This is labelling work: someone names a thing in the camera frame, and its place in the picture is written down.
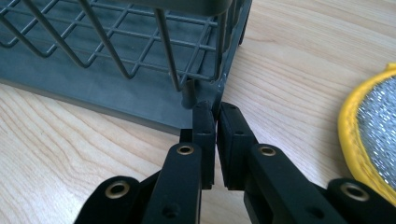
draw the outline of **metal rivet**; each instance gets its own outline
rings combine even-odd
[[[276,151],[270,147],[259,147],[259,151],[263,156],[275,156]]]
[[[112,183],[106,189],[106,196],[109,199],[118,199],[129,191],[129,184],[123,180]]]
[[[370,195],[358,185],[352,183],[344,183],[341,185],[341,191],[351,199],[360,202],[366,202],[370,199]]]
[[[177,149],[177,153],[183,156],[190,155],[194,151],[193,147],[190,146],[182,146]]]

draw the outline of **light wood surface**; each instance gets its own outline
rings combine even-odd
[[[396,61],[395,24],[392,0],[254,0],[223,101],[239,106],[258,140],[282,148],[312,182],[350,177],[338,111],[355,86]],[[143,180],[177,140],[0,85],[0,223],[72,223],[102,181]],[[222,186],[218,162],[201,220],[249,223],[242,193]]]

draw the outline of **wire grid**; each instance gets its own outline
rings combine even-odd
[[[21,0],[12,0],[7,5],[0,5],[0,27],[3,25],[0,29],[1,47],[12,48],[23,42],[36,55],[47,58],[64,41],[71,50],[68,53],[70,58],[79,66],[89,67],[98,57],[113,58],[78,0],[34,1],[33,4],[61,40],[54,40]],[[165,74],[169,71],[152,8],[97,0],[92,0],[90,5],[110,44],[120,56],[121,66],[130,71],[130,77],[140,67]],[[177,74],[184,80],[187,77],[214,80],[215,65],[211,74],[199,72],[203,58],[208,54],[215,57],[216,54],[216,41],[211,41],[218,27],[216,18],[170,11],[166,11],[165,16]]]

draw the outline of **yellow round object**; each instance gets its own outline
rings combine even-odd
[[[359,107],[367,93],[390,77],[396,77],[396,63],[389,63],[383,73],[364,81],[346,98],[338,118],[338,134],[346,164],[353,176],[396,206],[396,191],[385,182],[372,164],[361,141],[357,118]]]

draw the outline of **dish rack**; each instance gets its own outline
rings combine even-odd
[[[175,133],[214,114],[251,0],[6,0],[0,82]]]

